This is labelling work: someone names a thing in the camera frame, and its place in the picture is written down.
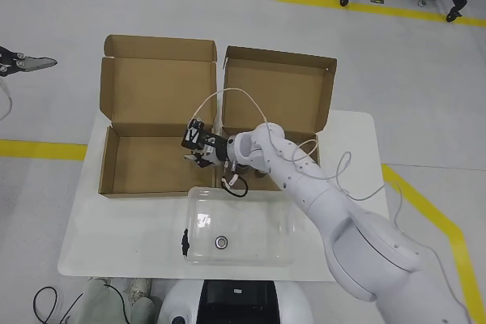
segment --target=plastic storage bin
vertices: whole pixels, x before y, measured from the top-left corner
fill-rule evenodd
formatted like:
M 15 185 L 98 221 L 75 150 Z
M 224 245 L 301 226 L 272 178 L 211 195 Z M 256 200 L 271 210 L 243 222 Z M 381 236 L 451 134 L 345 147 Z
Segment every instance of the plastic storage bin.
M 222 189 L 193 188 L 187 207 L 187 262 L 287 266 L 293 262 L 292 203 L 282 192 L 249 191 L 244 198 Z

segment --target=yellow floor stripe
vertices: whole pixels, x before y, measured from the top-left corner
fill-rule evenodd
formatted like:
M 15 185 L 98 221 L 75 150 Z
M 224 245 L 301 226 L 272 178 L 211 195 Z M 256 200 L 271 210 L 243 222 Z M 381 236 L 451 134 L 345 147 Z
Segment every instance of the yellow floor stripe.
M 86 153 L 86 145 L 0 139 L 0 156 L 82 161 Z
M 450 240 L 452 253 L 454 254 L 455 266 L 459 274 L 459 281 L 463 288 L 463 294 L 471 317 L 477 324 L 486 324 L 486 313 L 482 296 L 470 256 L 468 255 L 467 243 L 464 239 L 463 232 L 456 224 L 449 220 L 445 214 L 440 212 L 435 206 L 423 195 L 417 192 L 411 185 L 403 180 L 392 168 L 382 165 L 383 179 L 385 182 L 393 183 L 393 188 L 399 191 L 394 185 L 397 183 L 403 192 L 403 197 L 418 210 L 421 215 L 430 220 L 438 227 Z
M 443 15 L 443 14 L 427 12 L 427 11 L 416 11 L 411 9 L 393 8 L 393 7 L 382 6 L 382 5 L 367 5 L 364 3 L 353 3 L 352 2 L 353 0 L 351 0 L 349 4 L 345 7 L 340 6 L 339 0 L 277 0 L 277 1 L 295 3 L 300 5 L 308 5 L 308 6 L 324 6 L 326 8 L 366 12 L 369 14 L 376 14 L 376 15 L 391 15 L 396 17 L 410 18 L 410 19 L 438 21 L 442 23 L 447 23 L 445 21 L 445 17 L 446 14 L 448 14 L 448 12 Z M 453 23 L 486 28 L 486 19 L 459 17 Z

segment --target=black cable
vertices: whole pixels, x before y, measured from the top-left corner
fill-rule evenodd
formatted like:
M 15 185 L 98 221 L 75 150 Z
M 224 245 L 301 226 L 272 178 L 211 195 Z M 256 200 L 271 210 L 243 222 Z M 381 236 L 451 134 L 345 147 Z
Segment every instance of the black cable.
M 52 305 L 52 309 L 50 310 L 49 316 L 47 316 L 47 318 L 45 320 L 42 320 L 40 318 L 40 315 L 38 315 L 38 311 L 36 310 L 36 300 L 38 298 L 38 295 L 40 295 L 40 292 L 43 292 L 46 289 L 50 289 L 50 290 L 52 290 L 54 292 L 54 304 Z M 63 323 L 63 320 L 65 320 L 66 315 L 70 312 L 70 310 L 72 309 L 72 307 L 74 307 L 75 303 L 78 302 L 79 298 L 81 298 L 82 295 L 83 294 L 79 295 L 75 299 L 75 301 L 72 303 L 72 305 L 70 306 L 70 308 L 66 311 L 65 315 L 63 315 L 62 320 L 59 321 L 59 324 L 62 324 Z M 56 292 L 56 289 L 54 287 L 47 286 L 47 287 L 43 287 L 42 289 L 38 290 L 38 292 L 36 293 L 36 295 L 34 295 L 34 298 L 32 299 L 32 310 L 34 311 L 34 316 L 36 316 L 36 318 L 38 319 L 38 321 L 40 321 L 41 323 L 47 324 L 47 322 L 49 321 L 50 317 L 52 316 L 52 313 L 54 312 L 54 309 L 56 308 L 57 302 L 58 302 L 58 292 Z
M 111 289 L 115 290 L 115 292 L 121 297 L 122 301 L 122 312 L 124 313 L 124 320 L 126 321 L 127 324 L 130 324 L 130 321 L 128 321 L 128 317 L 126 316 L 126 305 L 124 305 L 124 298 L 122 298 L 121 293 L 114 287 L 110 286 L 109 284 L 104 284 L 106 287 L 110 287 Z
M 243 182 L 245 184 L 245 192 L 243 194 L 233 193 L 231 190 L 229 190 L 227 188 L 227 186 L 225 185 L 225 183 L 223 181 L 221 182 L 221 187 L 225 191 L 227 191 L 228 193 L 230 193 L 232 196 L 238 197 L 238 198 L 243 198 L 243 197 L 245 197 L 249 193 L 249 184 L 247 183 L 247 181 L 243 177 L 238 177 L 237 180 L 241 180 L 241 182 Z
M 124 303 L 124 298 L 122 298 L 121 293 L 114 286 L 110 286 L 109 284 L 106 284 L 106 283 L 104 285 L 106 287 L 109 287 L 109 288 L 115 290 L 115 292 L 119 295 L 119 297 L 121 297 L 121 301 L 122 301 L 122 312 L 124 313 L 124 320 L 126 321 L 127 324 L 130 324 L 130 321 L 128 321 L 128 316 L 126 315 L 126 305 Z M 38 295 L 40 295 L 40 292 L 43 292 L 46 289 L 50 289 L 50 290 L 52 290 L 54 292 L 54 303 L 52 305 L 52 309 L 50 310 L 49 316 L 47 316 L 47 318 L 45 320 L 43 320 L 43 319 L 40 318 L 40 315 L 38 315 L 38 311 L 36 310 L 36 301 L 38 299 Z M 63 323 L 63 321 L 66 318 L 66 315 L 68 315 L 68 313 L 70 312 L 70 310 L 74 307 L 75 303 L 78 302 L 79 298 L 81 298 L 82 295 L 83 294 L 79 295 L 75 299 L 75 301 L 72 303 L 72 305 L 66 311 L 65 315 L 63 315 L 61 321 L 59 321 L 59 324 L 62 324 Z M 36 295 L 34 295 L 34 298 L 32 299 L 32 310 L 34 311 L 34 316 L 36 316 L 36 318 L 38 319 L 38 321 L 40 321 L 40 323 L 47 324 L 47 322 L 49 321 L 50 317 L 52 316 L 52 313 L 54 312 L 54 309 L 56 308 L 56 304 L 57 303 L 58 303 L 58 292 L 56 291 L 56 289 L 54 287 L 51 287 L 51 286 L 43 287 L 42 289 L 38 290 L 38 292 L 36 293 Z

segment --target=cable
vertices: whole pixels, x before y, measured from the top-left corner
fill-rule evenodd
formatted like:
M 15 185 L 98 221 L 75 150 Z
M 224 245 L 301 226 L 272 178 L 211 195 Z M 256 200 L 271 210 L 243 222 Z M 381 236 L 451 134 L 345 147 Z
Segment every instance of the cable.
M 245 197 L 249 193 L 249 183 L 243 177 L 238 177 L 237 180 L 241 180 L 241 182 L 243 182 L 243 184 L 245 184 L 245 192 L 243 194 L 236 194 L 236 193 L 232 192 L 231 190 L 229 190 L 227 188 L 227 186 L 225 185 L 225 183 L 223 181 L 221 182 L 221 187 L 225 191 L 227 191 L 228 193 L 230 193 L 232 196 L 238 197 L 238 198 L 243 198 L 243 197 Z
M 409 241 L 411 241 L 412 243 L 414 243 L 414 244 L 416 244 L 416 245 L 418 245 L 418 246 L 420 246 L 422 248 L 425 248 L 425 249 L 430 250 L 434 254 L 434 257 L 436 257 L 437 263 L 439 264 L 439 267 L 441 268 L 441 273 L 443 274 L 443 277 L 445 278 L 446 287 L 448 288 L 448 290 L 450 292 L 450 295 L 452 295 L 452 298 L 454 298 L 454 301 L 459 306 L 461 306 L 461 308 L 464 310 L 464 313 L 466 314 L 466 317 L 467 317 L 467 320 L 468 320 L 468 324 L 472 324 L 473 322 L 471 321 L 470 313 L 468 312 L 468 308 L 455 295 L 454 289 L 452 288 L 452 285 L 450 283 L 450 280 L 448 279 L 448 275 L 445 272 L 445 267 L 443 266 L 443 262 L 442 262 L 441 258 L 439 258 L 439 254 L 437 254 L 436 250 L 433 249 L 432 247 L 430 247 L 428 245 L 425 245 L 423 243 L 419 243 L 415 238 L 413 238 L 410 235 L 408 235 L 405 232 L 405 230 L 398 225 L 398 217 L 399 217 L 400 211 L 402 210 L 402 205 L 403 205 L 403 191 L 402 191 L 401 186 L 397 182 L 392 182 L 392 183 L 395 184 L 398 187 L 398 191 L 399 191 L 399 205 L 398 205 L 398 210 L 394 214 L 394 218 L 393 218 L 393 224 L 394 224 L 394 226 Z
M 130 321 L 128 321 L 128 317 L 126 316 L 126 305 L 124 304 L 124 298 L 122 298 L 121 293 L 114 286 L 110 286 L 109 284 L 106 284 L 106 283 L 104 284 L 104 286 L 105 287 L 109 287 L 109 288 L 115 290 L 115 292 L 119 295 L 119 297 L 121 297 L 121 301 L 122 301 L 122 312 L 124 313 L 124 320 L 126 321 L 127 324 L 130 324 Z M 47 316 L 47 318 L 45 320 L 43 320 L 43 319 L 41 319 L 41 317 L 38 314 L 38 311 L 36 309 L 36 301 L 38 299 L 38 295 L 40 295 L 40 293 L 43 292 L 46 289 L 50 289 L 50 290 L 52 290 L 54 292 L 54 303 L 52 305 L 52 309 L 50 310 L 49 315 Z M 63 321 L 66 318 L 66 315 L 68 315 L 68 313 L 70 312 L 70 310 L 74 307 L 75 303 L 78 302 L 79 298 L 81 298 L 82 295 L 83 294 L 79 295 L 75 299 L 75 301 L 72 303 L 72 305 L 66 311 L 65 315 L 63 315 L 61 321 L 59 321 L 59 324 L 62 324 L 63 323 Z M 43 287 L 42 289 L 38 290 L 38 292 L 36 293 L 36 295 L 34 295 L 34 298 L 32 299 L 32 311 L 34 312 L 34 316 L 36 316 L 36 318 L 38 319 L 38 321 L 40 321 L 40 323 L 47 324 L 47 322 L 49 321 L 50 317 L 52 316 L 52 313 L 54 312 L 54 309 L 56 308 L 56 304 L 57 303 L 58 303 L 58 292 L 56 291 L 56 289 L 54 287 L 51 287 L 51 286 Z
M 231 91 L 231 90 L 234 90 L 234 91 L 239 91 L 239 92 L 243 92 L 246 94 L 246 96 L 249 97 L 250 101 L 252 101 L 252 103 L 254 104 L 254 106 L 256 106 L 256 108 L 258 109 L 259 113 L 261 114 L 261 117 L 266 125 L 266 128 L 268 129 L 268 139 L 270 140 L 270 144 L 271 146 L 275 149 L 275 152 L 278 154 L 278 156 L 281 156 L 284 160 L 288 161 L 288 162 L 296 162 L 298 160 L 302 160 L 304 159 L 306 156 L 310 156 L 312 153 L 315 152 L 315 150 L 317 150 L 317 147 L 318 147 L 318 143 L 315 145 L 315 147 L 308 153 L 298 159 L 295 159 L 295 160 L 289 160 L 287 158 L 285 158 L 283 155 L 282 155 L 282 151 L 279 150 L 277 147 L 275 147 L 274 143 L 272 142 L 272 137 L 270 135 L 271 133 L 271 129 L 270 129 L 270 126 L 268 125 L 268 120 L 266 119 L 266 116 L 265 114 L 263 113 L 263 111 L 261 110 L 261 107 L 259 107 L 258 103 L 256 103 L 256 101 L 254 100 L 254 98 L 252 98 L 251 95 L 248 94 L 248 92 L 246 92 L 245 90 L 243 89 L 240 89 L 238 87 L 226 87 L 225 89 L 222 89 L 222 90 L 219 90 L 217 92 L 214 92 L 212 93 L 210 96 L 208 96 L 203 102 L 201 105 L 199 105 L 199 107 L 196 109 L 196 111 L 194 112 L 192 118 L 189 120 L 189 123 L 188 123 L 188 126 L 189 127 L 191 125 L 191 122 L 194 120 L 194 118 L 196 117 L 196 115 L 198 114 L 198 112 L 203 108 L 203 106 L 213 97 L 213 96 L 216 96 L 217 94 L 221 93 L 221 92 L 226 92 L 226 91 Z
M 254 100 L 254 98 L 252 98 L 251 95 L 249 95 L 248 92 L 246 92 L 245 90 L 243 89 L 240 89 L 238 87 L 227 87 L 225 89 L 222 89 L 222 90 L 219 90 L 217 92 L 214 92 L 212 93 L 210 96 L 208 96 L 203 102 L 201 105 L 199 105 L 199 107 L 196 109 L 196 111 L 194 112 L 192 118 L 190 119 L 188 125 L 191 125 L 191 122 L 196 118 L 196 115 L 198 114 L 198 112 L 202 109 L 202 107 L 213 97 L 213 96 L 216 96 L 217 94 L 221 93 L 221 92 L 226 92 L 226 91 L 239 91 L 239 92 L 243 92 L 244 94 L 246 94 L 247 97 L 249 97 L 250 101 L 252 101 L 252 103 L 254 104 L 254 106 L 258 109 L 259 113 L 261 114 L 262 116 L 262 119 L 263 121 L 265 122 L 265 125 L 266 125 L 266 128 L 268 129 L 268 139 L 270 141 L 270 144 L 271 146 L 275 149 L 275 152 L 277 153 L 278 156 L 280 156 L 281 158 L 283 158 L 284 160 L 288 161 L 288 162 L 292 162 L 295 164 L 295 162 L 299 161 L 299 160 L 303 160 L 304 158 L 308 157 L 308 156 L 311 156 L 318 148 L 318 141 L 316 139 L 309 139 L 307 141 L 304 141 L 303 143 L 299 144 L 296 146 L 296 148 L 293 150 L 293 153 L 292 153 L 292 158 L 291 159 L 287 159 L 283 156 L 283 152 L 281 150 L 279 150 L 275 145 L 274 143 L 272 142 L 272 137 L 271 137 L 271 129 L 270 129 L 270 126 L 268 125 L 268 120 L 266 119 L 266 116 L 265 114 L 263 113 L 263 111 L 261 110 L 261 107 L 259 107 L 258 103 L 256 103 L 256 101 Z M 313 147 L 313 149 L 309 152 L 309 153 L 306 153 L 304 152 L 305 154 L 299 158 L 296 158 L 295 159 L 295 153 L 297 152 L 297 150 L 299 148 L 301 148 L 303 145 L 307 144 L 307 143 L 311 143 L 311 142 L 315 142 L 315 146 Z M 349 161 L 346 163 L 346 165 L 344 166 L 344 169 L 342 170 L 342 172 L 348 167 L 348 165 L 351 163 L 351 152 L 349 151 L 346 151 L 343 153 L 343 155 L 340 157 L 340 162 L 339 162 L 339 165 L 337 166 L 337 172 L 336 174 L 333 176 L 333 177 L 325 177 L 325 178 L 320 178 L 320 177 L 313 177 L 313 176 L 310 176 L 306 173 L 303 173 L 299 170 L 297 170 L 297 172 L 299 173 L 302 173 L 304 175 L 306 175 L 307 177 L 312 177 L 314 179 L 318 179 L 318 180 L 329 180 L 329 179 L 332 179 L 332 178 L 335 178 L 336 181 L 337 181 L 337 186 L 339 187 L 340 191 L 342 191 L 344 194 L 346 194 L 350 199 L 352 200 L 355 200 L 357 202 L 361 202 L 361 201 L 364 201 L 364 200 L 367 200 L 371 197 L 373 197 L 375 194 L 377 194 L 378 192 L 380 192 L 380 190 L 382 190 L 385 185 L 382 185 L 380 188 L 378 188 L 376 191 L 374 191 L 372 194 L 370 194 L 369 196 L 365 197 L 365 198 L 355 198 L 355 197 L 352 197 L 350 194 L 349 194 L 349 191 L 345 190 L 344 188 L 342 188 L 342 186 L 340 185 L 339 183 L 339 175 L 342 173 L 340 172 L 340 165 L 342 164 L 342 160 L 344 158 L 344 156 L 346 154 L 349 154 Z
M 11 111 L 13 110 L 13 99 L 11 98 L 11 92 L 9 91 L 9 88 L 7 87 L 7 84 L 3 81 L 3 79 L 0 79 L 0 88 L 2 89 L 3 93 L 6 94 L 7 99 L 9 100 L 9 108 L 6 111 L 6 113 L 0 117 L 0 122 L 3 121 Z
M 52 309 L 50 310 L 49 316 L 47 316 L 47 318 L 45 320 L 42 320 L 40 318 L 40 315 L 38 315 L 38 311 L 36 310 L 36 301 L 38 299 L 38 295 L 40 295 L 40 292 L 43 292 L 46 289 L 50 289 L 50 290 L 52 290 L 54 292 L 54 303 L 52 305 Z M 68 313 L 70 312 L 70 310 L 72 309 L 72 307 L 74 307 L 75 303 L 78 302 L 79 298 L 81 298 L 82 295 L 83 294 L 79 295 L 75 299 L 75 301 L 72 303 L 72 305 L 70 306 L 70 308 L 66 311 L 65 315 L 63 315 L 61 321 L 59 321 L 59 324 L 62 324 L 63 323 L 63 321 L 66 318 L 66 315 L 68 315 Z M 42 289 L 38 290 L 38 292 L 36 293 L 36 295 L 34 295 L 34 298 L 32 299 L 32 310 L 34 311 L 34 316 L 36 316 L 36 318 L 38 319 L 38 321 L 40 321 L 41 323 L 47 324 L 47 322 L 49 321 L 50 317 L 52 316 L 52 313 L 54 312 L 54 309 L 56 308 L 57 302 L 58 302 L 58 292 L 56 292 L 56 289 L 54 287 L 47 286 L 47 287 L 43 287 Z
M 122 312 L 124 313 L 124 320 L 126 321 L 126 324 L 130 324 L 130 321 L 128 321 L 128 317 L 126 316 L 126 305 L 124 304 L 124 298 L 122 298 L 121 293 L 114 287 L 110 286 L 109 284 L 104 284 L 105 287 L 110 287 L 111 289 L 115 290 L 115 292 L 121 297 L 122 301 Z

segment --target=robotic arm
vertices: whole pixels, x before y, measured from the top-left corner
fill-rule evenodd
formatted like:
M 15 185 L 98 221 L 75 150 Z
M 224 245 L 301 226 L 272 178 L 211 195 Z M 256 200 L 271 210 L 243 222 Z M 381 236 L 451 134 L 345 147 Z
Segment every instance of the robotic arm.
M 23 53 L 11 52 L 0 46 L 0 76 L 6 77 L 16 72 L 31 72 L 58 64 L 52 58 L 30 58 Z
M 200 139 L 204 130 L 194 122 L 187 133 L 195 129 Z M 213 146 L 195 143 L 187 133 L 182 146 L 202 150 L 197 158 L 226 157 L 225 162 L 269 174 L 317 226 L 335 280 L 355 298 L 375 301 L 386 323 L 469 322 L 452 296 L 437 289 L 420 270 L 419 255 L 403 234 L 381 215 L 360 208 L 329 181 L 321 180 L 326 178 L 324 172 L 285 139 L 280 126 L 261 124 L 254 131 L 231 136 L 221 154 L 207 154 Z

